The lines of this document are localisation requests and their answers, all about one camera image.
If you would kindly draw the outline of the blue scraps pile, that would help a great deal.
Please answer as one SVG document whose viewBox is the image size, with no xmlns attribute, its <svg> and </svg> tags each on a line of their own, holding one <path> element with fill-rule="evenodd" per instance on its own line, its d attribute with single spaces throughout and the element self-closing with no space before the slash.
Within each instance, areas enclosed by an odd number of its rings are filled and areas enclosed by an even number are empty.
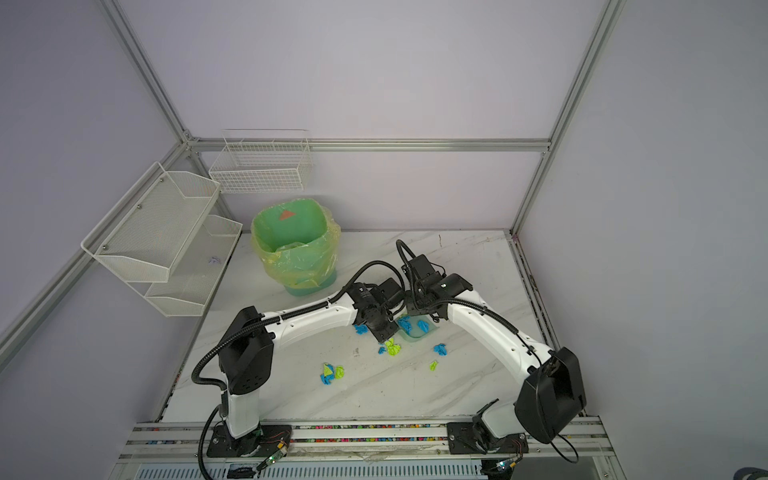
<svg viewBox="0 0 768 480">
<path fill-rule="evenodd" d="M 431 324 L 426 316 L 406 315 L 397 320 L 400 329 L 408 336 L 418 338 L 430 332 Z"/>
</svg>

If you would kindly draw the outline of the green plastic dustpan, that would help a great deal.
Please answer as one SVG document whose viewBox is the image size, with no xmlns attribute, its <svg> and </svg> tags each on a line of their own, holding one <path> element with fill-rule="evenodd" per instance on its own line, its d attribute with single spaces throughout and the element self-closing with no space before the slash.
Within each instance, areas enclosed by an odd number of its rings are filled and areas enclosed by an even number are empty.
<svg viewBox="0 0 768 480">
<path fill-rule="evenodd" d="M 401 315 L 396 319 L 398 334 L 406 341 L 416 342 L 431 335 L 439 324 L 429 315 Z"/>
</svg>

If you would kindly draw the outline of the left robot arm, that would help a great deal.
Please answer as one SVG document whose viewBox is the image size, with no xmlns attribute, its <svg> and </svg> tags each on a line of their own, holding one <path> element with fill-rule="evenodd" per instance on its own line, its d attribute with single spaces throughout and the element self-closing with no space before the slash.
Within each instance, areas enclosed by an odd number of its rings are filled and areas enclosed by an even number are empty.
<svg viewBox="0 0 768 480">
<path fill-rule="evenodd" d="M 361 267 L 330 297 L 290 310 L 260 313 L 253 306 L 240 310 L 219 342 L 198 361 L 191 373 L 197 385 L 215 386 L 220 403 L 209 415 L 198 445 L 197 459 L 268 457 L 285 451 L 290 426 L 261 425 L 259 391 L 269 380 L 274 354 L 321 332 L 364 326 L 385 341 L 397 330 L 394 315 L 405 307 L 405 282 L 396 267 L 373 260 Z"/>
</svg>

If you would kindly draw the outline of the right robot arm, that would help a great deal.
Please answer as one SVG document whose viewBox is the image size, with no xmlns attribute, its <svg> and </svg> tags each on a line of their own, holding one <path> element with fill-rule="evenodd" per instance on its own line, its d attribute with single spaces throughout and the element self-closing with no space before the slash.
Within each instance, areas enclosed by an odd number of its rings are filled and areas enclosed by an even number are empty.
<svg viewBox="0 0 768 480">
<path fill-rule="evenodd" d="M 437 271 L 404 241 L 396 241 L 396 250 L 415 310 L 469 333 L 513 379 L 516 397 L 493 400 L 473 416 L 477 448 L 489 452 L 518 434 L 542 444 L 564 440 L 562 430 L 587 404 L 577 356 L 566 347 L 554 350 L 535 341 L 493 310 L 470 282 Z"/>
</svg>

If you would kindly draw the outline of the blue green scraps middle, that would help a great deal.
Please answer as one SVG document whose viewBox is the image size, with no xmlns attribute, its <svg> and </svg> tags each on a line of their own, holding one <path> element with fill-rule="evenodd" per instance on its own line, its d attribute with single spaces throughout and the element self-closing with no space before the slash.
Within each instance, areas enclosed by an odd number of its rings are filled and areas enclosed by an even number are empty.
<svg viewBox="0 0 768 480">
<path fill-rule="evenodd" d="M 383 345 L 379 346 L 378 354 L 389 356 L 397 356 L 402 350 L 402 346 L 397 344 L 393 339 L 386 340 Z"/>
</svg>

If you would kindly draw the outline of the blue green scraps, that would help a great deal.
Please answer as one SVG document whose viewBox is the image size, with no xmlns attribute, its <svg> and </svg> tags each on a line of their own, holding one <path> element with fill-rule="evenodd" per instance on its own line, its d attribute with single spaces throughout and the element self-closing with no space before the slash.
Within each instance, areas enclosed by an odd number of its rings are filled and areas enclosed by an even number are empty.
<svg viewBox="0 0 768 480">
<path fill-rule="evenodd" d="M 386 340 L 383 345 L 379 346 L 378 354 L 389 356 L 397 356 L 402 350 L 402 346 L 397 344 L 393 339 Z"/>
<path fill-rule="evenodd" d="M 323 364 L 323 369 L 320 375 L 320 379 L 324 385 L 331 385 L 334 380 L 341 379 L 344 376 L 345 376 L 345 369 L 343 366 L 334 366 L 329 363 Z"/>
</svg>

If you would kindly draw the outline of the blue green scraps front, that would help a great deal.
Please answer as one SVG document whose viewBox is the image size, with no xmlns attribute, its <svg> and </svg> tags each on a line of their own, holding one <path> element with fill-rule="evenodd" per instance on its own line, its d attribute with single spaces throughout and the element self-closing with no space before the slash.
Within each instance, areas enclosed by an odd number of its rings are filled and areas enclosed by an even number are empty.
<svg viewBox="0 0 768 480">
<path fill-rule="evenodd" d="M 345 376 L 345 369 L 343 366 L 334 366 L 329 363 L 323 364 L 323 369 L 320 375 L 320 379 L 324 385 L 331 385 L 334 380 L 341 379 L 344 376 Z"/>
</svg>

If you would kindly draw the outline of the lower white mesh shelf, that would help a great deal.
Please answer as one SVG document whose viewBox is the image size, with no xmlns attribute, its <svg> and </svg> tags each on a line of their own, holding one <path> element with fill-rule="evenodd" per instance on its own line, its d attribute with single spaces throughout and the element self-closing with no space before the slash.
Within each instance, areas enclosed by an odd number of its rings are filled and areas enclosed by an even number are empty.
<svg viewBox="0 0 768 480">
<path fill-rule="evenodd" d="M 165 317 L 200 317 L 242 232 L 242 224 L 208 215 L 166 283 L 153 283 L 144 298 Z"/>
</svg>

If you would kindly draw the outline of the white mesh shelf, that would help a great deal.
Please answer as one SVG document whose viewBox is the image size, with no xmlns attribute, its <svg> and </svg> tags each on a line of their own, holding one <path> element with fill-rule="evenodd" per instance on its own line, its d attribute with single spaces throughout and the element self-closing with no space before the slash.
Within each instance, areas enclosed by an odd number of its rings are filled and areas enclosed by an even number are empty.
<svg viewBox="0 0 768 480">
<path fill-rule="evenodd" d="M 154 163 L 81 241 L 125 283 L 166 283 L 220 195 L 220 184 Z"/>
<path fill-rule="evenodd" d="M 200 317 L 242 232 L 242 224 L 208 215 L 166 283 L 153 283 L 144 298 L 165 317 Z"/>
</svg>

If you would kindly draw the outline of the upper white mesh shelf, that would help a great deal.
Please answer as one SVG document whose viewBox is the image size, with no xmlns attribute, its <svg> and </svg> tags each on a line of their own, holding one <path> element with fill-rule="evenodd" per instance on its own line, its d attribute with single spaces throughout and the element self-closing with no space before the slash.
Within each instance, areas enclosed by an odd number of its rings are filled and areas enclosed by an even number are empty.
<svg viewBox="0 0 768 480">
<path fill-rule="evenodd" d="M 220 195 L 220 184 L 154 163 L 81 241 L 125 283 L 166 283 Z"/>
</svg>

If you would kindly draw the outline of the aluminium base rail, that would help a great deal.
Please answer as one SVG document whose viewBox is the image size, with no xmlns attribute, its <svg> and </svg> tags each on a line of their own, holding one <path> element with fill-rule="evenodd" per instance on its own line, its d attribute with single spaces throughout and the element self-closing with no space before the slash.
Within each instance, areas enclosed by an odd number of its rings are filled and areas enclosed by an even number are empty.
<svg viewBox="0 0 768 480">
<path fill-rule="evenodd" d="M 449 432 L 446 419 L 302 421 L 283 457 L 201 458 L 210 436 L 199 423 L 134 427 L 112 479 L 622 479 L 596 417 L 579 417 L 554 444 L 519 435 L 508 453 L 482 453 Z"/>
</svg>

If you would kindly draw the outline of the aluminium frame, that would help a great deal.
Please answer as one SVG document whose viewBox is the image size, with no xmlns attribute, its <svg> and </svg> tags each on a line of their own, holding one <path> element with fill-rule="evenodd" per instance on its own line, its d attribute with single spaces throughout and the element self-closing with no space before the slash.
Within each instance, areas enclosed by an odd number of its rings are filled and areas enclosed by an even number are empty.
<svg viewBox="0 0 768 480">
<path fill-rule="evenodd" d="M 117 1 L 95 1 L 93 3 L 114 34 L 118 44 L 126 53 L 129 62 L 137 72 L 141 84 L 147 89 L 156 107 L 170 125 L 176 143 L 162 158 L 160 165 L 170 168 L 180 160 L 189 160 L 196 172 L 208 176 L 200 154 L 214 151 L 223 146 L 219 140 L 195 138 L 184 130 L 183 122 L 171 106 L 170 97 L 147 59 L 146 52 L 139 45 L 138 36 L 129 25 L 125 11 Z M 546 172 L 554 159 L 561 136 L 576 112 L 583 97 L 589 78 L 626 3 L 606 1 L 598 17 L 594 32 L 590 35 L 587 50 L 579 63 L 577 73 L 569 87 L 563 106 L 557 116 L 553 133 L 547 139 L 524 138 L 375 138 L 375 139 L 312 139 L 310 150 L 325 152 L 540 152 L 543 154 L 528 187 L 519 212 L 514 217 L 512 230 L 522 229 L 525 217 L 534 202 L 535 195 L 543 182 Z M 72 290 L 90 267 L 93 259 L 87 252 L 78 250 L 62 269 L 50 280 L 40 293 L 25 307 L 14 322 L 1 334 L 1 372 L 5 373 L 14 363 L 14 358 L 24 350 L 41 328 L 53 310 Z"/>
</svg>

